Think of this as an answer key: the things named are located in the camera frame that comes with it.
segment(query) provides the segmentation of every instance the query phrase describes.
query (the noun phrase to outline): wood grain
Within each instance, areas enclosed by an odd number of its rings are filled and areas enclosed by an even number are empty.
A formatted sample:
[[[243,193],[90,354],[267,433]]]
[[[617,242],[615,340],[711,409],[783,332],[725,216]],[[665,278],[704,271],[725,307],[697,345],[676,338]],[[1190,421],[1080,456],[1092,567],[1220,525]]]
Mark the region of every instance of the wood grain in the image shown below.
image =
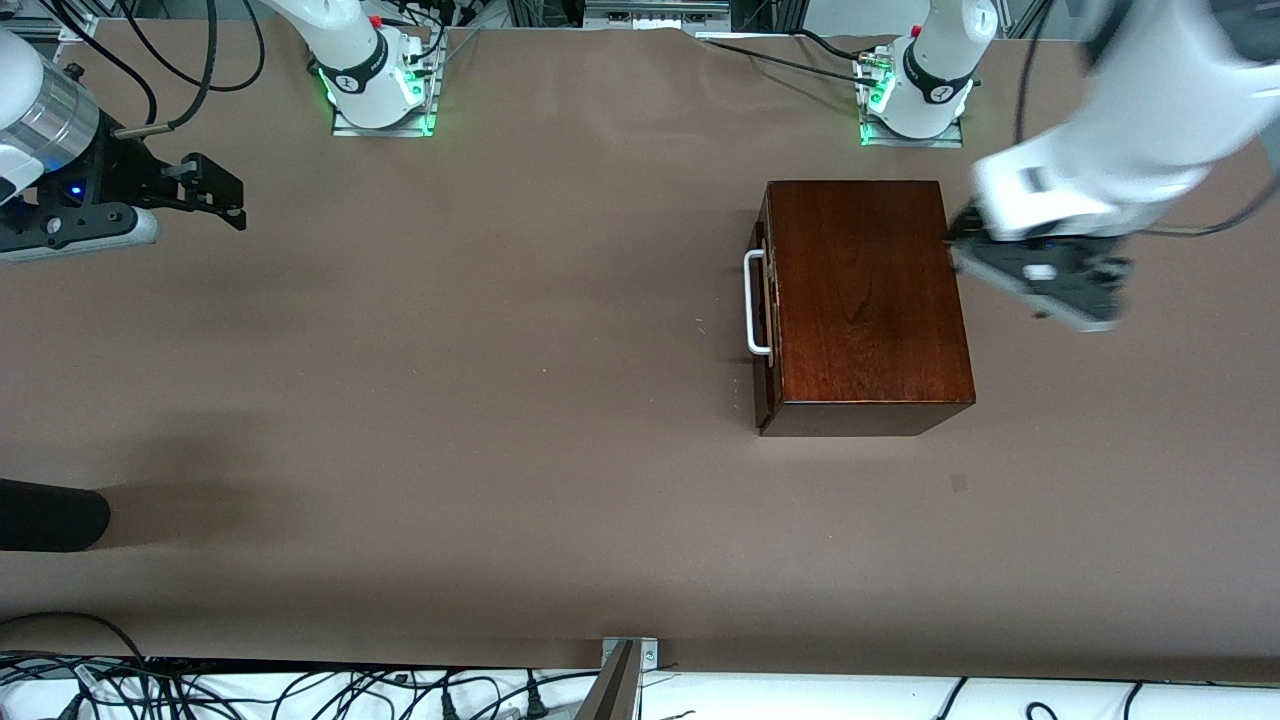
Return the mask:
[[[974,401],[936,182],[776,182],[769,205],[786,400]]]

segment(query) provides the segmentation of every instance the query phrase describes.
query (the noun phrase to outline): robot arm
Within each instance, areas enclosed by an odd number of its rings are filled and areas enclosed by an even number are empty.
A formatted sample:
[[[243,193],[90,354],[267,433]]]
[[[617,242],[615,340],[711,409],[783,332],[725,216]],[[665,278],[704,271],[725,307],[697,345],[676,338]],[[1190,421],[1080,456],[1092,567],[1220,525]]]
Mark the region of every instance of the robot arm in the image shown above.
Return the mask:
[[[200,154],[157,160],[74,78],[0,28],[0,260],[155,242],[154,208],[214,213],[244,228],[238,179]],[[35,188],[35,202],[23,193]]]
[[[1112,251],[1280,115],[1280,8],[1094,6],[1094,67],[1065,123],[973,168],[952,228],[961,272],[1082,331],[1111,328],[1130,269]]]
[[[941,135],[964,113],[973,72],[998,24],[991,0],[932,0],[923,26],[876,49],[891,74],[879,78],[883,90],[867,111],[902,137]]]
[[[424,104],[421,38],[375,27],[360,0],[264,1],[306,41],[330,101],[352,124],[384,128]]]

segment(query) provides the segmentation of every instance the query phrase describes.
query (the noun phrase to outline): black cable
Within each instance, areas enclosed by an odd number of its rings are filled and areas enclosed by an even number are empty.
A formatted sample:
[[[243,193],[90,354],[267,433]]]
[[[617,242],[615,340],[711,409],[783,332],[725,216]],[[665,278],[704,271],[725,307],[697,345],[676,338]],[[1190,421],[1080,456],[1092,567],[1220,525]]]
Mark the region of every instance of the black cable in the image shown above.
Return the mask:
[[[577,678],[594,678],[594,676],[596,676],[599,674],[600,674],[599,670],[588,670],[588,671],[584,671],[584,673],[567,673],[564,675],[553,675],[550,678],[543,678],[543,679],[538,680],[536,683],[532,684],[532,687],[547,685],[547,684],[550,684],[550,683],[558,683],[561,680],[575,680]],[[509,693],[507,693],[504,696],[499,696],[498,700],[495,700],[495,701],[490,702],[489,705],[484,706],[483,708],[480,708],[480,712],[476,712],[475,715],[472,715],[470,717],[470,720],[480,720],[481,717],[484,717],[484,715],[486,712],[500,708],[502,703],[507,702],[508,700],[511,700],[513,697],[518,697],[520,694],[526,693],[526,692],[529,692],[529,688],[524,687],[524,688],[515,689],[515,691],[512,691],[512,692],[509,692]]]
[[[951,706],[956,703],[956,697],[960,694],[960,688],[969,682],[969,678],[960,678],[960,682],[951,687],[951,692],[947,694],[947,702],[942,706],[942,712],[938,712],[933,720],[947,720],[947,715],[951,715]]]
[[[140,88],[142,88],[142,94],[146,95],[147,97],[146,124],[150,126],[151,123],[156,122],[156,111],[159,105],[156,104],[156,94],[154,90],[151,90],[151,86],[147,83],[147,79],[141,74],[138,74],[138,72],[134,70],[132,67],[129,67],[128,63],[116,58],[106,47],[102,47],[101,42],[93,40],[91,35],[84,32],[84,28],[82,28],[78,22],[72,19],[70,12],[67,10],[67,5],[61,0],[52,0],[52,3],[54,5],[49,5],[47,3],[45,3],[45,0],[40,0],[40,4],[44,5],[46,10],[52,13],[54,17],[60,19],[64,26],[67,26],[73,33],[76,33],[76,37],[81,38],[84,42],[84,45],[92,47],[99,55],[101,55],[109,63],[119,68],[124,74],[129,76],[129,78],[133,82],[136,82]]]
[[[1014,145],[1021,142],[1027,133],[1027,88],[1030,86],[1032,65],[1036,64],[1036,50],[1039,49],[1039,38],[1044,33],[1044,24],[1048,23],[1048,17],[1053,12],[1055,3],[1056,0],[1050,0],[1044,4],[1044,13],[1039,17],[1039,22],[1036,23],[1036,31],[1032,33],[1032,44],[1027,47],[1027,59],[1023,60],[1023,77],[1018,81],[1018,111],[1014,115]]]
[[[122,630],[119,625],[116,625],[115,623],[111,623],[110,620],[104,620],[102,618],[99,618],[97,615],[90,612],[76,612],[73,610],[47,610],[44,612],[28,612],[26,615],[18,615],[14,618],[0,620],[0,628],[4,628],[5,625],[13,625],[15,623],[27,623],[29,620],[46,620],[55,618],[64,620],[84,620],[87,623],[95,623],[97,625],[106,628],[108,630],[111,632],[111,634],[119,638],[122,643],[124,643],[124,647],[129,648],[129,653],[133,655],[133,660],[138,664],[140,669],[146,665],[146,660],[143,660],[142,657],[142,651],[138,650],[137,643],[133,642],[133,638],[131,638],[128,633]]]
[[[845,79],[845,81],[852,82],[852,83],[856,83],[856,85],[867,85],[867,86],[876,85],[876,81],[873,81],[872,78],[854,77],[854,76],[846,76],[846,74],[833,73],[831,70],[823,70],[820,68],[814,68],[814,67],[810,67],[810,65],[803,65],[800,63],[792,63],[791,60],[783,60],[782,58],[773,58],[771,55],[762,55],[760,53],[756,53],[754,50],[746,50],[745,47],[733,47],[732,45],[724,45],[722,42],[716,42],[713,40],[704,40],[703,42],[705,42],[707,45],[713,45],[713,46],[719,47],[722,50],[728,50],[731,53],[740,53],[740,54],[748,55],[750,58],[758,58],[760,60],[768,60],[771,63],[777,63],[780,65],[786,65],[788,68],[795,68],[797,70],[804,70],[806,73],[814,73],[814,74],[819,74],[819,76],[832,77],[832,78],[836,78],[836,79]]]
[[[1027,708],[1023,711],[1023,717],[1025,717],[1027,720],[1037,720],[1037,717],[1036,717],[1036,711],[1037,710],[1043,710],[1044,712],[1047,712],[1048,716],[1050,716],[1050,720],[1057,720],[1057,712],[1053,712],[1053,708],[1050,707],[1050,706],[1047,706],[1047,705],[1044,705],[1043,702],[1032,702],[1032,703],[1028,703]]]
[[[237,90],[244,90],[257,82],[257,78],[262,74],[262,68],[266,65],[266,42],[262,40],[262,26],[257,22],[257,13],[253,12],[253,5],[248,0],[241,0],[241,4],[244,5],[246,10],[248,10],[248,19],[253,22],[253,35],[257,36],[257,67],[253,69],[253,74],[251,74],[248,79],[236,85],[210,85],[210,92],[236,92]],[[150,53],[152,58],[155,58],[166,70],[180,78],[187,85],[200,86],[198,79],[179,70],[173,63],[169,61],[168,58],[156,50],[155,45],[151,44],[151,38],[147,37],[146,33],[142,32],[142,27],[138,26],[138,20],[134,17],[133,10],[129,9],[128,3],[122,3],[120,10],[124,13],[125,22],[129,23],[131,28],[133,28],[133,35],[138,36],[138,41],[142,42],[142,46],[147,49],[147,53]]]
[[[417,707],[417,703],[422,702],[426,698],[426,696],[429,696],[431,691],[434,691],[435,688],[444,687],[444,683],[447,682],[448,676],[449,675],[445,674],[439,680],[435,680],[430,685],[422,688],[422,692],[408,703],[408,707],[406,707],[403,712],[401,712],[399,720],[410,720],[410,716],[413,715],[413,708]]]
[[[200,78],[200,88],[191,100],[191,105],[177,118],[165,123],[170,131],[178,129],[196,117],[205,97],[209,96],[209,87],[214,83],[214,60],[218,56],[218,0],[205,0],[205,10],[209,13],[209,44],[205,46],[205,74]]]
[[[337,674],[337,673],[332,673],[332,674],[330,674],[330,675],[329,675],[328,678],[325,678],[325,679],[324,679],[323,682],[324,682],[324,683],[328,683],[329,680],[332,680],[332,679],[334,679],[334,678],[337,678],[337,676],[338,676],[338,674]],[[296,679],[294,679],[294,680],[293,680],[292,683],[289,683],[288,685],[284,685],[284,691],[283,691],[283,692],[280,693],[280,697],[275,700],[275,707],[273,707],[273,708],[271,708],[271,720],[278,720],[278,719],[279,719],[279,716],[280,716],[280,706],[282,706],[282,705],[284,705],[284,700],[289,697],[289,692],[291,692],[291,691],[293,691],[293,688],[294,688],[294,687],[296,687],[296,685],[297,685],[298,683],[301,683],[301,682],[302,682],[302,680],[303,680],[305,678],[306,678],[306,675],[302,675],[301,678],[296,678]],[[312,689],[312,688],[315,688],[315,687],[316,687],[316,685],[311,685],[311,687],[308,687],[307,689]]]
[[[1125,698],[1124,698],[1124,714],[1120,716],[1121,720],[1129,720],[1129,708],[1133,707],[1133,698],[1138,697],[1138,691],[1140,691],[1142,685],[1144,685],[1144,684],[1147,684],[1147,683],[1143,682],[1143,680],[1138,680],[1137,683],[1133,684],[1133,689],[1129,691],[1129,694],[1125,696]]]
[[[1253,215],[1257,215],[1258,210],[1262,210],[1262,208],[1265,208],[1267,202],[1274,200],[1276,195],[1280,195],[1280,174],[1272,174],[1271,182],[1267,183],[1265,188],[1262,188],[1262,192],[1260,192],[1258,196],[1254,197],[1252,202],[1249,202],[1243,209],[1240,209],[1239,213],[1231,215],[1230,218],[1222,220],[1221,223],[1210,225],[1207,228],[1199,228],[1199,229],[1190,228],[1185,231],[1162,229],[1158,225],[1153,225],[1146,229],[1140,229],[1138,232],[1142,234],[1153,234],[1158,237],[1204,237],[1210,234],[1216,234],[1224,231],[1229,231],[1244,223]]]
[[[820,36],[820,35],[818,35],[815,32],[804,29],[804,28],[787,31],[783,35],[791,35],[791,36],[795,36],[795,37],[808,37],[809,40],[817,42],[818,46],[822,47],[823,50],[826,50],[827,53],[831,53],[832,55],[835,55],[837,58],[841,58],[844,60],[858,60],[858,56],[861,55],[863,53],[867,53],[869,50],[874,50],[876,49],[874,46],[872,46],[872,47],[868,47],[867,50],[859,50],[856,53],[850,53],[847,50],[841,50],[840,47],[836,47],[835,45],[827,42],[827,38],[824,38],[823,36]]]
[[[541,720],[550,715],[547,710],[547,705],[543,703],[543,694],[538,692],[538,685],[534,683],[534,671],[525,670],[529,679],[525,680],[525,692],[529,693],[529,705],[525,710],[525,720]]]

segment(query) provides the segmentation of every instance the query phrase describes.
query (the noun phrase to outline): wooden box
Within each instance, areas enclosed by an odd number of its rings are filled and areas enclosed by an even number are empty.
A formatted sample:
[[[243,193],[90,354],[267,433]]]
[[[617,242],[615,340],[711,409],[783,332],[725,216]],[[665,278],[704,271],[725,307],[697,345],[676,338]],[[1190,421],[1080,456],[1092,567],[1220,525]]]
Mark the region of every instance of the wooden box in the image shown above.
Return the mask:
[[[936,182],[769,183],[744,259],[763,436],[916,436],[974,402]]]

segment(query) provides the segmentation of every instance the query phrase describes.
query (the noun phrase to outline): metal handle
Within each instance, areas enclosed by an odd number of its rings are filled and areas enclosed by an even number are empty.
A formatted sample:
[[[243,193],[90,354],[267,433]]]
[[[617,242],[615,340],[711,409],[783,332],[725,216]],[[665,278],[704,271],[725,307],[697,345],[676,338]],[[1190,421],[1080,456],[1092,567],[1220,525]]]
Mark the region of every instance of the metal handle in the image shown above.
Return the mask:
[[[746,348],[751,351],[751,355],[772,355],[773,350],[769,346],[755,342],[755,316],[751,313],[751,309],[755,307],[755,300],[751,297],[751,260],[764,260],[764,250],[759,247],[748,250],[746,255],[742,256],[742,297],[746,300]]]

